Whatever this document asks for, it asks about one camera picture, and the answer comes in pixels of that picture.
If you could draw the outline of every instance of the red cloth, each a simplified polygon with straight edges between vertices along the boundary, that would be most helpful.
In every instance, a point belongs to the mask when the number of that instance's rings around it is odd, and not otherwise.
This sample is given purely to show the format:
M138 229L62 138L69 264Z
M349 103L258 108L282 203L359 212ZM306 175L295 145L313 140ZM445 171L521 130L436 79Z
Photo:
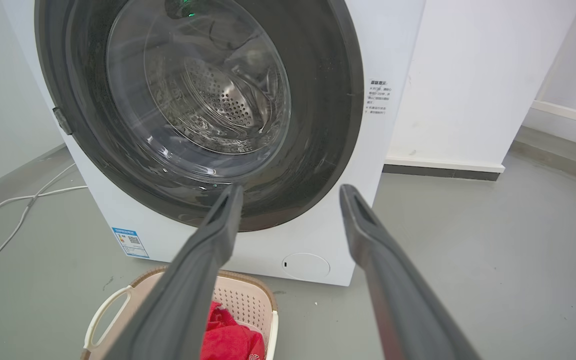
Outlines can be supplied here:
M221 303L213 301L201 346L201 360L264 360L261 333L237 324Z

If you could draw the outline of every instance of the door hinge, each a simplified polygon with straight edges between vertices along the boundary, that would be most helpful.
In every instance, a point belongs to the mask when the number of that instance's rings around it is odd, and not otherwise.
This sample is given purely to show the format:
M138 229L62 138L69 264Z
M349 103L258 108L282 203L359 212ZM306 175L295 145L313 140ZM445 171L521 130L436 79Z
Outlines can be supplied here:
M52 109L52 112L54 113L55 118L57 118L57 123L59 124L59 127L66 133L66 135L72 135L73 128L71 128L71 125L68 123L68 119L66 118L66 116L64 116L64 112L62 112L62 109L59 109L59 107L55 107L54 109Z

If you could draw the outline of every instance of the door glass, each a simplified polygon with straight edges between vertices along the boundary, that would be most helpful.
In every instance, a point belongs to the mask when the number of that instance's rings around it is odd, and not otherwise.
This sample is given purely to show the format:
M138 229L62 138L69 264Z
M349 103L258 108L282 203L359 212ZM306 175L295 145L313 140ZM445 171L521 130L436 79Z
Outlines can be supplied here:
M261 170L286 137L286 70L233 0L130 0L106 66L119 121L167 172L232 182Z

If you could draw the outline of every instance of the washing machine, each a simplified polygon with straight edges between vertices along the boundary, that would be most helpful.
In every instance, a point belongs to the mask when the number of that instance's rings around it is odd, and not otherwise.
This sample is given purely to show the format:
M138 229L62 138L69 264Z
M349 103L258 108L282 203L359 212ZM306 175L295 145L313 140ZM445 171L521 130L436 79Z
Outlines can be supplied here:
M224 269L350 284L339 186L375 198L424 0L2 1L100 242L169 262L237 183Z

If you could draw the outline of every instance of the plastic basket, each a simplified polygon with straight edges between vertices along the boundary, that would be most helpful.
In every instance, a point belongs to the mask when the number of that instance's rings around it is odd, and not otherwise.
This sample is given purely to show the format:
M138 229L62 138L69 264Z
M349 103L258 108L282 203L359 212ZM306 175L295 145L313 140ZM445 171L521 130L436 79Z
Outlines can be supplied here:
M101 304L87 328L81 360L102 360L104 358L121 330L130 322L164 271L166 271L166 266L146 272L130 285L117 290ZM123 294L127 294L127 297L119 312L103 331L99 340L93 342L93 336L101 317L110 305ZM273 360L277 344L279 315L277 314L275 297L263 282L251 276L230 271L219 271L212 292L212 300L224 305L237 323L261 333L265 346L265 358Z

